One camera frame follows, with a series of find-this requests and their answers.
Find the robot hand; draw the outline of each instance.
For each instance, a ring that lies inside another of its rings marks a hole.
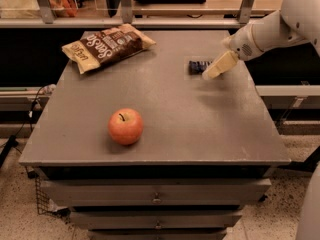
[[[311,42],[320,56],[320,0],[283,0],[281,10],[247,24],[224,39],[229,50],[215,60],[203,73],[204,79],[230,70],[236,63],[224,63],[232,51],[238,59],[247,61],[277,48]]]

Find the apple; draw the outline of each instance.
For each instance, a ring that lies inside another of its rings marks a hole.
[[[140,114],[131,108],[122,108],[112,114],[108,132],[112,140],[121,145],[130,145],[139,140],[143,131]]]

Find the speckled floor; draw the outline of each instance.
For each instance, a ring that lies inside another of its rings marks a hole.
[[[294,161],[303,161],[320,145],[320,135],[282,135],[282,139]],[[5,142],[0,139],[0,146]],[[85,230],[65,219],[38,215],[35,181],[18,163],[27,139],[18,142],[18,150],[11,150],[0,169],[0,239],[88,240]],[[311,173],[276,169],[266,200],[246,206],[224,240],[294,240],[310,177]]]

